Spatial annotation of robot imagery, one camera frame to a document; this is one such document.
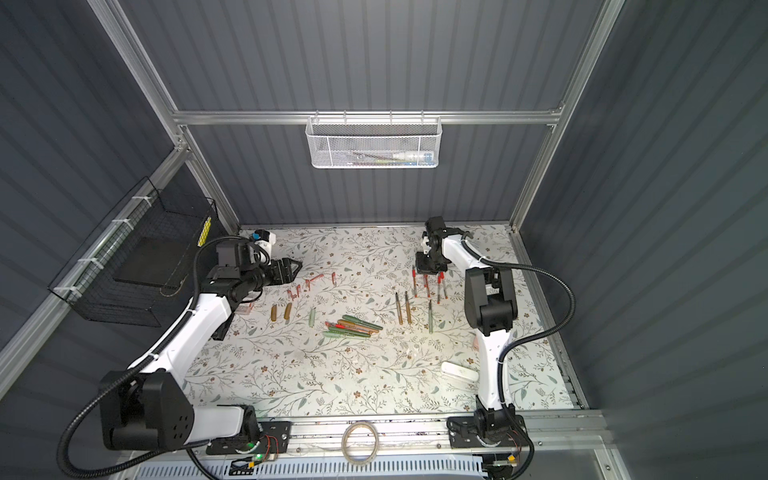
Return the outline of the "gold marker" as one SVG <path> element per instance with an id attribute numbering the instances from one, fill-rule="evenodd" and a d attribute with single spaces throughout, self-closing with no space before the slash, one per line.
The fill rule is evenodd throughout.
<path id="1" fill-rule="evenodd" d="M 396 302 L 396 308 L 397 308 L 398 323 L 399 325 L 404 325 L 402 304 L 401 304 L 400 296 L 398 292 L 395 292 L 395 302 Z"/>

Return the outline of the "dark green marker pen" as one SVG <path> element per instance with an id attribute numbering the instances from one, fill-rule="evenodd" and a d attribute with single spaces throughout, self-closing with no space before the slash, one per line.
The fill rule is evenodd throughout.
<path id="1" fill-rule="evenodd" d="M 372 329 L 372 330 L 376 330 L 376 331 L 382 331 L 383 330 L 382 326 L 379 326 L 379 325 L 373 324 L 371 322 L 367 322 L 367 321 L 361 320 L 361 319 L 359 319 L 357 317 L 354 317 L 354 316 L 351 316 L 351 315 L 343 315 L 342 319 L 345 320 L 345 321 L 351 322 L 351 323 L 353 323 L 355 325 L 364 327 L 364 328 L 368 328 L 368 329 Z"/>

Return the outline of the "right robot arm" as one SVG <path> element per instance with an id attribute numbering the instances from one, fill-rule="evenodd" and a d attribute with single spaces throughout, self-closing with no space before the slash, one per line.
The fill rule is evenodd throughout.
<path id="1" fill-rule="evenodd" d="M 440 216 L 429 218 L 422 234 L 422 247 L 416 253 L 416 269 L 419 274 L 437 275 L 453 265 L 464 276 L 464 313 L 476 333 L 481 366 L 474 432 L 485 441 L 496 442 L 507 431 L 519 428 L 514 407 L 504 395 L 506 356 L 513 349 L 549 337 L 568 325 L 575 314 L 576 297 L 556 275 L 532 265 L 492 260 L 481 254 L 470 238 L 470 232 L 447 226 Z M 563 288 L 569 306 L 562 321 L 539 333 L 519 339 L 512 337 L 518 318 L 515 270 L 543 275 Z"/>

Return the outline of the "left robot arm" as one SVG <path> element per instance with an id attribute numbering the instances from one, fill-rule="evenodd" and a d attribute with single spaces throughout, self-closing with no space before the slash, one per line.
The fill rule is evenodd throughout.
<path id="1" fill-rule="evenodd" d="M 240 455 L 257 453 L 262 442 L 275 446 L 253 407 L 195 406 L 181 385 L 205 344 L 223 338 L 240 305 L 258 300 L 268 286 L 295 281 L 302 261 L 274 257 L 275 242 L 273 233 L 257 230 L 249 237 L 213 238 L 197 248 L 190 271 L 192 296 L 181 314 L 142 357 L 123 371 L 105 375 L 97 395 L 65 427 L 56 449 L 56 462 L 64 475 L 108 477 L 160 455 L 185 451 L 196 468 L 211 478 L 196 449 L 223 439 L 240 443 Z M 98 469 L 73 463 L 71 441 L 94 410 L 100 412 L 105 447 L 136 451 L 138 457 Z"/>

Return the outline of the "paper clip box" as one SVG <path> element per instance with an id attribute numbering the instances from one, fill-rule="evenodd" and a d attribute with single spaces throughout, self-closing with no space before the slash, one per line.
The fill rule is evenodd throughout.
<path id="1" fill-rule="evenodd" d="M 235 313 L 238 315 L 248 315 L 254 307 L 253 302 L 249 303 L 242 303 L 240 304 L 237 309 L 235 310 Z"/>

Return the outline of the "floral table mat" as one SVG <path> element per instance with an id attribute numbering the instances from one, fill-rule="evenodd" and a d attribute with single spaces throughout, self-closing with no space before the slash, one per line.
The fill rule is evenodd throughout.
<path id="1" fill-rule="evenodd" d="M 417 227 L 294 228 L 273 253 L 303 264 L 288 286 L 239 308 L 182 383 L 196 406 L 264 416 L 472 411 L 479 348 L 463 275 L 414 273 Z"/>

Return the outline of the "white rectangular eraser box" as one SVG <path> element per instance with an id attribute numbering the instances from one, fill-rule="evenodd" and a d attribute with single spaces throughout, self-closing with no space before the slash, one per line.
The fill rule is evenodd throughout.
<path id="1" fill-rule="evenodd" d="M 441 372 L 451 378 L 467 383 L 476 383 L 480 378 L 477 371 L 448 361 L 441 363 Z"/>

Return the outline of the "roll of clear tape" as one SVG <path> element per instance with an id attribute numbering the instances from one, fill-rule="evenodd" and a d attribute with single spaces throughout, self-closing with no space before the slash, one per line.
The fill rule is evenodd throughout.
<path id="1" fill-rule="evenodd" d="M 359 421 L 350 424 L 340 441 L 343 458 L 356 467 L 371 464 L 378 456 L 380 435 L 371 422 Z"/>

